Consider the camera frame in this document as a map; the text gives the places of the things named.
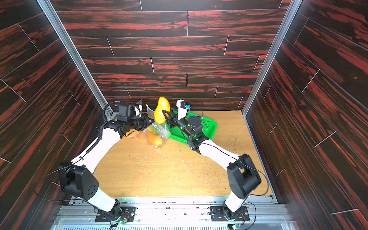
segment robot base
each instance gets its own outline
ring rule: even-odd
[[[211,220],[213,222],[217,221],[229,221],[225,218],[224,213],[222,212],[222,206],[211,206],[209,207],[211,213]],[[245,206],[240,207],[239,212],[245,216],[245,221],[249,221],[249,213],[248,209]],[[238,215],[238,217],[235,218],[233,221],[244,221],[243,217],[241,215]]]
[[[128,215],[129,219],[127,222],[133,222],[134,217],[135,217],[136,207],[121,207],[121,209],[122,209],[122,212],[126,212],[126,214],[129,213]],[[106,212],[98,210],[95,222],[110,222],[110,219],[111,219],[111,216],[106,215]],[[112,222],[118,222],[118,221],[126,220],[126,219],[127,219],[127,216],[122,214],[119,220],[112,221]]]

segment metal base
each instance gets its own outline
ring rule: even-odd
[[[238,215],[234,220],[228,220],[222,212],[222,206],[209,207],[211,213],[211,220],[215,222],[219,221],[244,221],[241,215]],[[239,212],[245,216],[245,221],[249,221],[248,209],[245,206],[240,207]]]
[[[116,220],[116,221],[127,220],[127,222],[133,222],[134,221],[134,217],[135,217],[135,209],[136,209],[136,207],[127,207],[127,206],[124,206],[124,207],[121,207],[121,209],[122,209],[123,212],[128,212],[129,215],[127,217],[126,215],[122,214],[121,217],[120,217],[120,219],[119,220]],[[103,212],[101,210],[98,210],[97,215],[96,215],[95,222],[97,222],[97,223],[110,222],[109,221],[109,216],[107,216],[105,213],[106,212]]]
[[[207,210],[211,206],[222,206],[227,196],[213,197],[130,197],[117,198],[121,208],[134,206],[134,221],[118,226],[117,230],[228,230],[228,224],[242,224],[243,221],[213,222]],[[294,230],[285,205],[275,205],[271,196],[249,197],[247,202],[257,208],[254,229]],[[248,206],[249,227],[255,217],[255,209]],[[109,229],[110,223],[96,222],[96,213],[91,205],[74,201],[72,205],[61,206],[52,230],[101,230]]]

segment aluminum frame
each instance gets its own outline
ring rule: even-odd
[[[45,13],[47,19],[51,23],[51,26],[54,28],[55,32],[59,36],[61,42],[65,46],[65,49],[68,51],[75,65],[79,69],[83,78],[87,82],[87,85],[91,89],[99,105],[101,106],[101,108],[104,108],[107,105],[107,101],[105,97],[102,95],[102,92],[100,91],[100,89],[98,88],[90,71],[87,69],[86,64],[82,60],[81,55],[78,53],[73,41],[71,40],[68,32],[66,31],[63,23],[61,22],[59,16],[57,15],[50,0],[37,0],[37,2],[40,5],[42,11]],[[112,109],[108,107],[105,112],[106,117],[110,117],[112,113],[113,113]]]
[[[285,35],[287,31],[289,30],[289,27],[291,25],[291,22],[293,21],[299,6],[301,4],[302,0],[292,0],[291,4],[289,5],[288,9],[286,10],[286,14],[284,16],[284,19],[281,22],[281,25],[279,27],[279,30],[276,33],[275,39],[273,40],[273,43],[270,47],[270,50],[267,54],[267,57],[261,67],[261,70],[259,71],[258,77],[254,83],[253,90],[251,91],[247,102],[245,103],[242,112],[244,117],[247,115],[255,96],[257,95],[257,92],[259,91],[259,88],[262,85],[262,82],[264,81],[266,74],[268,70],[270,69],[270,66],[272,64],[273,59],[276,56],[277,51],[279,50],[282,41],[285,38]]]
[[[137,207],[134,222],[127,223],[118,229],[142,230],[143,227],[158,228],[157,230],[178,229],[182,227],[203,227],[204,230],[220,230],[231,222],[212,222],[211,215],[207,213],[210,206],[221,206],[227,196],[208,197],[132,197],[117,198],[121,206]],[[257,208],[256,224],[275,223],[280,224],[284,230],[292,230],[293,222],[285,208],[285,205],[275,205],[270,196],[249,197],[246,202],[253,203]],[[247,205],[250,215],[249,225],[254,220],[255,210],[253,205]],[[73,205],[62,206],[57,214],[53,230],[61,230],[65,227],[79,229],[86,227],[91,229],[104,229],[109,227],[106,223],[95,222],[96,213],[94,208],[82,201],[75,201]]]

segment black mounting plate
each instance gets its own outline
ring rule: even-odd
[[[222,212],[222,206],[211,206],[209,207],[211,214],[211,220],[214,222],[217,221],[228,221],[225,219],[225,215]],[[245,221],[249,221],[249,213],[248,209],[245,206],[241,206],[239,209],[239,212],[245,216]],[[243,217],[241,215],[238,215],[237,218],[235,218],[234,221],[244,221]]]
[[[127,211],[129,212],[129,219],[128,222],[133,222],[134,217],[135,217],[135,209],[136,207],[120,207],[122,209],[123,212]],[[120,220],[124,220],[127,219],[127,216],[122,214],[120,217]],[[100,210],[98,210],[97,215],[96,215],[96,219],[95,222],[110,222],[109,219],[103,214],[103,212],[101,212]]]

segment ventilation grille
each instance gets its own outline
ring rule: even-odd
[[[64,226],[63,230],[109,230],[109,227],[81,227]],[[206,227],[114,227],[113,230],[227,230],[225,226],[206,226]]]

